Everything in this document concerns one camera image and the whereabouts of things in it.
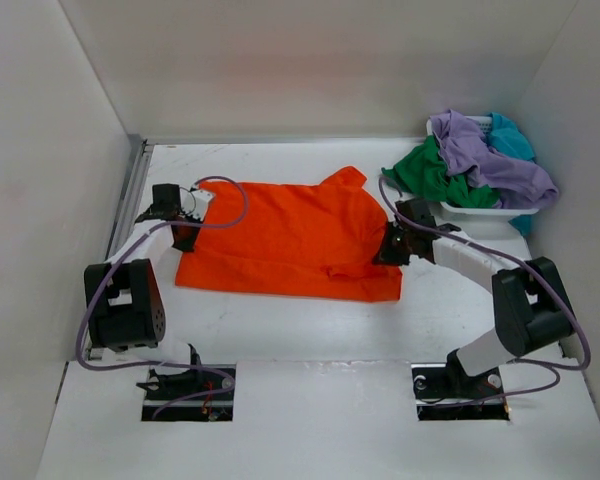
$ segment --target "teal cloth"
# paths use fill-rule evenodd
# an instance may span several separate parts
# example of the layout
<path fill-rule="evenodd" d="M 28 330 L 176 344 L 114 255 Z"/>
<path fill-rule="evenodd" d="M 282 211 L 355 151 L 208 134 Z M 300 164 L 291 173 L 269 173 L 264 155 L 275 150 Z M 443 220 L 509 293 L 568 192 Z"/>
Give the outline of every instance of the teal cloth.
<path fill-rule="evenodd" d="M 508 157 L 534 162 L 536 154 L 513 120 L 496 112 L 489 113 L 489 116 L 493 123 L 492 130 L 487 135 L 487 144 Z M 520 215 L 509 223 L 524 237 L 531 233 L 531 215 Z"/>
<path fill-rule="evenodd" d="M 487 144 L 508 157 L 533 161 L 536 154 L 516 124 L 496 112 L 491 112 L 489 116 L 493 119 L 493 124 L 491 133 L 487 135 Z"/>

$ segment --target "white wall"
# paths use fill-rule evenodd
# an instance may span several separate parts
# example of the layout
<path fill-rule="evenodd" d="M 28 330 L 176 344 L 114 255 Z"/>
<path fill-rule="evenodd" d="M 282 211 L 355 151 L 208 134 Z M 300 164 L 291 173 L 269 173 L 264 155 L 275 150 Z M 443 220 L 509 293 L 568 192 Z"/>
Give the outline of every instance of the white wall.
<path fill-rule="evenodd" d="M 0 480 L 35 475 L 128 154 L 57 0 L 0 0 Z"/>
<path fill-rule="evenodd" d="M 517 108 L 562 190 L 539 215 L 532 249 L 558 264 L 593 348 L 587 377 L 600 415 L 600 0 L 580 0 Z"/>
<path fill-rule="evenodd" d="M 576 0 L 62 0 L 127 131 L 424 134 L 506 110 Z"/>

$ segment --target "pile of clothes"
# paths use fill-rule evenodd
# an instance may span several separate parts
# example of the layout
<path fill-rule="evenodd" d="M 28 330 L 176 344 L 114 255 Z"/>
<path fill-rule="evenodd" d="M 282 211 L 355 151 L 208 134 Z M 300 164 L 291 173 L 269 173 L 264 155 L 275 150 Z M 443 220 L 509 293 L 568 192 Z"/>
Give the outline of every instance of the pile of clothes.
<path fill-rule="evenodd" d="M 462 208 L 544 208 L 558 188 L 538 166 L 529 141 L 515 123 L 491 113 L 485 135 L 474 120 L 450 110 L 431 117 L 433 135 L 391 169 L 382 172 L 406 191 Z M 514 227 L 525 235 L 530 217 Z"/>

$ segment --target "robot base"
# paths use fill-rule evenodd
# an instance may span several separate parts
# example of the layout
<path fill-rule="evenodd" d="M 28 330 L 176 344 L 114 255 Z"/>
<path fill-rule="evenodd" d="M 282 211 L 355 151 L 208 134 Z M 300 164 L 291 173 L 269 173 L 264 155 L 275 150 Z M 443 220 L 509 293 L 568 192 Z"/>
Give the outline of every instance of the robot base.
<path fill-rule="evenodd" d="M 236 378 L 235 365 L 207 365 Z M 145 390 L 142 405 L 143 422 L 230 422 L 233 420 L 235 390 L 192 398 L 166 408 L 157 418 L 154 412 L 165 403 L 191 393 L 205 393 L 224 388 L 223 379 L 206 372 L 187 371 L 175 375 L 149 373 L 149 381 L 138 384 Z"/>
<path fill-rule="evenodd" d="M 414 364 L 411 373 L 419 420 L 509 420 L 504 399 L 453 406 L 503 393 L 497 368 L 477 377 L 465 377 L 462 382 L 450 380 L 444 363 Z"/>

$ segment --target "white panel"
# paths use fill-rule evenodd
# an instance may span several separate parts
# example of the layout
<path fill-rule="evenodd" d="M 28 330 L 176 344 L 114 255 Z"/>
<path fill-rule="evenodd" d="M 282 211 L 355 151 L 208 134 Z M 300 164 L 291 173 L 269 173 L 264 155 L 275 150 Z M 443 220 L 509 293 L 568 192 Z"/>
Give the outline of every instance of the white panel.
<path fill-rule="evenodd" d="M 562 191 L 539 215 L 533 247 L 556 261 L 591 339 L 600 414 L 600 0 L 580 0 L 518 117 Z"/>
<path fill-rule="evenodd" d="M 55 0 L 0 0 L 0 480 L 31 479 L 129 154 Z"/>
<path fill-rule="evenodd" d="M 140 422 L 145 378 L 72 363 L 38 480 L 600 480 L 579 373 L 511 399 L 511 422 L 418 422 L 404 361 L 240 362 L 234 421 L 222 424 Z M 551 374 L 507 366 L 502 379 L 520 388 Z"/>
<path fill-rule="evenodd" d="M 424 133 L 506 110 L 576 0 L 62 0 L 127 131 Z"/>

